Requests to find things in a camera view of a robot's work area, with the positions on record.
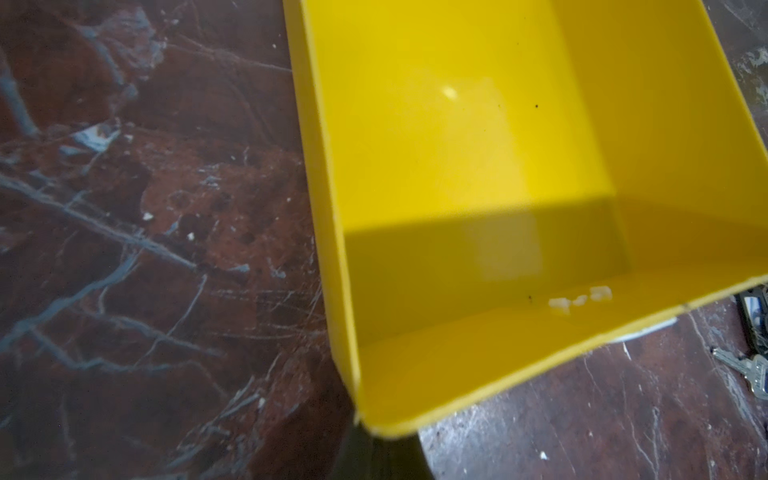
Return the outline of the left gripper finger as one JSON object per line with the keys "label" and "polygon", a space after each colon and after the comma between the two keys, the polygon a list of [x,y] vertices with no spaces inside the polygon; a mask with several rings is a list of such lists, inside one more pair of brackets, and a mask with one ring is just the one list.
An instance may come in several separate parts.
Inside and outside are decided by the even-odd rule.
{"label": "left gripper finger", "polygon": [[417,434],[388,440],[361,424],[347,429],[329,479],[434,479]]}

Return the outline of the yellow bottom drawer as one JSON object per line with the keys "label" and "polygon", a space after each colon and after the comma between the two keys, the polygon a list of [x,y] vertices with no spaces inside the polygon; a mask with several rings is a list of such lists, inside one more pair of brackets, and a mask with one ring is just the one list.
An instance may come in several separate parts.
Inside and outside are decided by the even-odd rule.
{"label": "yellow bottom drawer", "polygon": [[398,438],[767,279],[699,1],[287,1],[333,360]]}

